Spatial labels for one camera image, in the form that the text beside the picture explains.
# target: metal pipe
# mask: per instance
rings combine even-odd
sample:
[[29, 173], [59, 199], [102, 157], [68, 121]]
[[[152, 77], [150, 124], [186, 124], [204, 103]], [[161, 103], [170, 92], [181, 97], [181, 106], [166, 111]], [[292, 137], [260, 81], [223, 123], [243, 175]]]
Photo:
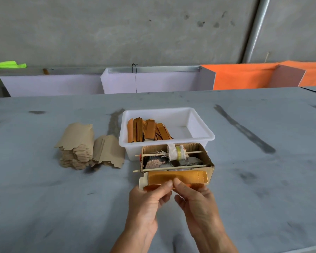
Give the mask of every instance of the metal pipe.
[[255, 15], [252, 31], [250, 32], [246, 50], [242, 59], [242, 63], [249, 63], [252, 59], [252, 54], [256, 46], [257, 38], [260, 35], [261, 27], [265, 19], [265, 14], [269, 6], [270, 0], [260, 0], [259, 7]]

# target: concrete wall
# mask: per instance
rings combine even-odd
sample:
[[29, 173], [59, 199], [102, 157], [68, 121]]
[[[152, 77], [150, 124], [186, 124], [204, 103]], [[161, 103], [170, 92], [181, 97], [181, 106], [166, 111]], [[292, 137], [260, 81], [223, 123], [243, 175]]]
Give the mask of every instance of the concrete wall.
[[270, 0], [251, 63], [316, 61], [316, 0]]
[[0, 62], [237, 63], [258, 0], [0, 0]]

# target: wooden dowel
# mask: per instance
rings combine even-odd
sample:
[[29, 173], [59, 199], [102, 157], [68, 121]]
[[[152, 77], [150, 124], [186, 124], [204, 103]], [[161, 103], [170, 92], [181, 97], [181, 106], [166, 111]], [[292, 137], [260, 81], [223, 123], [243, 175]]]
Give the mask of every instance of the wooden dowel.
[[[185, 152], [187, 154], [189, 153], [202, 153], [203, 151], [193, 151], [193, 152]], [[145, 156], [164, 156], [162, 153], [148, 153], [148, 154], [143, 154], [143, 157]]]
[[[207, 167], [207, 165], [190, 165], [190, 166], [178, 166], [178, 167], [167, 167], [167, 168], [155, 168], [155, 169], [144, 169], [142, 172], [147, 171], [157, 171], [157, 170], [179, 170], [179, 169], [188, 169], [188, 168], [202, 168]], [[134, 170], [133, 173], [141, 172], [141, 170]]]

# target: lime green fabric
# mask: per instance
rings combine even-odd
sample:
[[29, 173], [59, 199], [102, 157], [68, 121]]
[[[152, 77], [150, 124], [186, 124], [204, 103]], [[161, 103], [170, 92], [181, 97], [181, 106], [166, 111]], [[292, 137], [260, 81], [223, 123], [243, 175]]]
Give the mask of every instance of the lime green fabric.
[[18, 65], [15, 61], [0, 62], [0, 68], [26, 68], [26, 64]]

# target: white plastic bin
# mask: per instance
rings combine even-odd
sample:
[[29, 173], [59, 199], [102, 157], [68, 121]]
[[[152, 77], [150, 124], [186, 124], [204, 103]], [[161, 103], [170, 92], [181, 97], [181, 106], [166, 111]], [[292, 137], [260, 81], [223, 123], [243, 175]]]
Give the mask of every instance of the white plastic bin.
[[[128, 121], [138, 117], [144, 120], [154, 119], [158, 123], [162, 122], [174, 139], [128, 143]], [[141, 153], [143, 146], [196, 142], [205, 147], [207, 142], [214, 138], [213, 132], [191, 107], [127, 110], [123, 112], [122, 116], [119, 145], [125, 147], [131, 161], [136, 161], [139, 160], [139, 157], [135, 157], [135, 155]]]

